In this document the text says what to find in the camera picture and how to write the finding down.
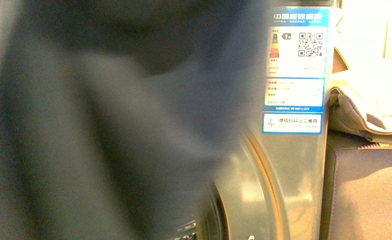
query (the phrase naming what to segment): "qr code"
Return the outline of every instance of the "qr code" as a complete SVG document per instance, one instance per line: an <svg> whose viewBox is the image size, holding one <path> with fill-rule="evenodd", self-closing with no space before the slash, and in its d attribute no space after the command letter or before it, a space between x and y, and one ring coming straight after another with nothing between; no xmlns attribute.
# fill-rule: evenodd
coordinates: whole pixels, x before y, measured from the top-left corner
<svg viewBox="0 0 392 240"><path fill-rule="evenodd" d="M299 51L300 57L321 57L322 56L322 33L299 33Z"/></svg>

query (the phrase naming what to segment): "dark gray cloth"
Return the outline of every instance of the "dark gray cloth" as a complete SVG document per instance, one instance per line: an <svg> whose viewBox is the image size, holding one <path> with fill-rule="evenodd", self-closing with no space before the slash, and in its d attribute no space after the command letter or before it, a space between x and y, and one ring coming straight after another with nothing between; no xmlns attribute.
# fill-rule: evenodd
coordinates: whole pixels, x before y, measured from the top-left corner
<svg viewBox="0 0 392 240"><path fill-rule="evenodd" d="M0 77L0 239L176 237L264 93L265 1L105 2L23 5Z"/></svg>

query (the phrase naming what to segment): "washing machine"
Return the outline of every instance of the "washing machine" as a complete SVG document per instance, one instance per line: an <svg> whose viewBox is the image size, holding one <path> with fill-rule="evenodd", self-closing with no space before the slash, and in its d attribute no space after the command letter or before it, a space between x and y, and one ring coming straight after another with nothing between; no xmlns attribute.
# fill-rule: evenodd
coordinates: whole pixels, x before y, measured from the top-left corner
<svg viewBox="0 0 392 240"><path fill-rule="evenodd" d="M200 240L319 238L335 2L273 6L265 94L201 206Z"/></svg>

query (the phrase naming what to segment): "energy efficiency label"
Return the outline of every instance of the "energy efficiency label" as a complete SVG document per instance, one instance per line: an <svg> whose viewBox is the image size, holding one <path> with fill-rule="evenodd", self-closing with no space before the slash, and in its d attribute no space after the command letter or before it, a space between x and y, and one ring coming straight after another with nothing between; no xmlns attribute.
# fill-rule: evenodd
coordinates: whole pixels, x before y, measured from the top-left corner
<svg viewBox="0 0 392 240"><path fill-rule="evenodd" d="M270 15L263 133L321 134L331 9L281 7Z"/></svg>

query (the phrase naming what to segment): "brown surface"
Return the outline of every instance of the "brown surface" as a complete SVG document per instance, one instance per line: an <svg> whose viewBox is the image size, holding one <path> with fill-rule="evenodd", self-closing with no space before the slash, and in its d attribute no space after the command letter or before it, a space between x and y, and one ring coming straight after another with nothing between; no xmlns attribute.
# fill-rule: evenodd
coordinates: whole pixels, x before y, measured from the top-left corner
<svg viewBox="0 0 392 240"><path fill-rule="evenodd" d="M334 57L333 57L333 73L342 72L348 70L343 58L341 55L334 49Z"/></svg>

